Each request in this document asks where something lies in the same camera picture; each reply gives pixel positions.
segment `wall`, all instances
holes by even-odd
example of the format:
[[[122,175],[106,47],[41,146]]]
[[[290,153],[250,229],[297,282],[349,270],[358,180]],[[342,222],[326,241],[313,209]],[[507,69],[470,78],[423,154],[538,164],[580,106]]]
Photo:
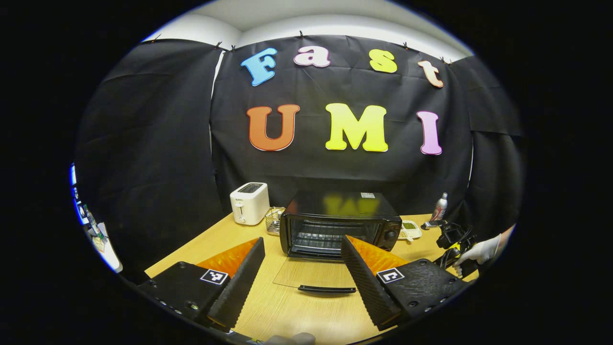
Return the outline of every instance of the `wall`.
[[[309,15],[276,21],[245,31],[237,47],[282,37],[304,35],[347,35],[379,39],[381,41],[406,44],[420,52],[445,60],[459,60],[472,55],[468,49],[459,50],[418,30],[384,20],[355,15]]]
[[[186,14],[168,22],[143,41],[150,41],[158,35],[160,35],[158,39],[189,39],[212,45],[221,41],[219,46],[229,50],[232,44],[236,45],[238,42],[241,31],[215,18]]]
[[[426,54],[445,57],[445,60],[459,60],[472,55],[461,45],[453,47],[439,39],[416,29],[407,28],[384,20],[355,15],[308,15],[276,21],[241,32],[237,28],[217,19],[197,14],[186,14],[166,24],[143,41],[156,38],[190,39],[231,49],[232,45],[243,45],[268,39],[305,35],[348,35],[380,39],[382,41],[407,45]]]

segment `oven control knob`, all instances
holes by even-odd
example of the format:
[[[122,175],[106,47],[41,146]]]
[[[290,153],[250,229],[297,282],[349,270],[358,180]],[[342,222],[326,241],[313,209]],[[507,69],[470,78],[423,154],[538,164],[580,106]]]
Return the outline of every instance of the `oven control knob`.
[[[391,239],[395,239],[396,237],[398,237],[398,234],[396,233],[396,231],[390,231],[385,234],[385,239],[388,241],[390,241]]]

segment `yellow letter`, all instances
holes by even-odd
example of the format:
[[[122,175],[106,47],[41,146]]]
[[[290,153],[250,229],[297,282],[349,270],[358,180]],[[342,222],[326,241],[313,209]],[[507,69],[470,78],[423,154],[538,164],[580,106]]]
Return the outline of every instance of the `yellow letter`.
[[[392,61],[394,56],[387,50],[373,49],[368,53],[368,56],[372,59],[370,60],[370,66],[375,71],[394,73],[398,70],[398,66]]]
[[[383,130],[383,116],[387,112],[385,108],[367,106],[359,121],[347,104],[331,103],[326,106],[326,110],[330,112],[332,118],[330,141],[326,142],[328,150],[344,150],[347,148],[347,143],[343,140],[343,131],[345,131],[354,150],[360,146],[362,138],[366,134],[366,141],[362,145],[364,150],[387,151]]]

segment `colorful letter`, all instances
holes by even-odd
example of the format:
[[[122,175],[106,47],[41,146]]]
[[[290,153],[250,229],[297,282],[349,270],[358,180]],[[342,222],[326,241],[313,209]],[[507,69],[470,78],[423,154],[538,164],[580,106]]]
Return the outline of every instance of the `colorful letter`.
[[[443,82],[436,78],[435,73],[438,73],[438,68],[432,66],[429,61],[420,61],[417,64],[424,69],[425,77],[428,78],[430,84],[436,87],[443,87]]]
[[[331,103],[326,106],[332,118],[330,141],[326,142],[328,150],[344,150],[347,143],[343,140],[343,131],[351,147],[356,150],[366,134],[366,141],[362,146],[366,151],[387,151],[385,133],[383,130],[383,116],[387,113],[385,108],[367,106],[358,121],[347,104]]]
[[[281,113],[281,135],[270,139],[266,135],[266,119],[272,109],[255,107],[247,111],[249,116],[249,141],[256,149],[262,151],[279,151],[285,149],[294,140],[294,117],[300,107],[295,104],[285,104],[277,108]]]
[[[417,117],[422,120],[422,128],[424,129],[424,145],[421,147],[421,152],[424,155],[440,155],[443,153],[443,149],[438,145],[438,136],[436,135],[438,115],[433,112],[419,111]]]
[[[392,60],[394,56],[387,50],[373,49],[368,53],[370,66],[379,72],[394,73],[398,70],[398,66]]]
[[[275,72],[266,69],[266,67],[275,67],[275,60],[269,56],[274,54],[276,54],[276,49],[266,48],[240,64],[241,66],[246,66],[249,73],[251,73],[253,77],[251,84],[253,86],[258,86],[275,76]]]
[[[326,67],[330,65],[328,60],[328,50],[324,47],[318,47],[317,45],[310,45],[308,47],[302,47],[298,49],[299,53],[294,57],[294,62],[301,66]]]

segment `white glove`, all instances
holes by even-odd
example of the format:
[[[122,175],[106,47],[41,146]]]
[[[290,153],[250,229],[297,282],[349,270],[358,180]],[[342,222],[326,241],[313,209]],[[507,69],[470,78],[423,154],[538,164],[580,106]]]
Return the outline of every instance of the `white glove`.
[[[482,265],[487,260],[490,260],[492,257],[496,256],[496,252],[498,251],[498,245],[500,244],[500,236],[502,234],[490,238],[486,241],[479,242],[475,244],[470,250],[462,254],[458,260],[456,260],[453,264],[455,268],[455,272],[458,276],[462,275],[462,269],[460,264],[466,260],[477,260],[479,265]]]

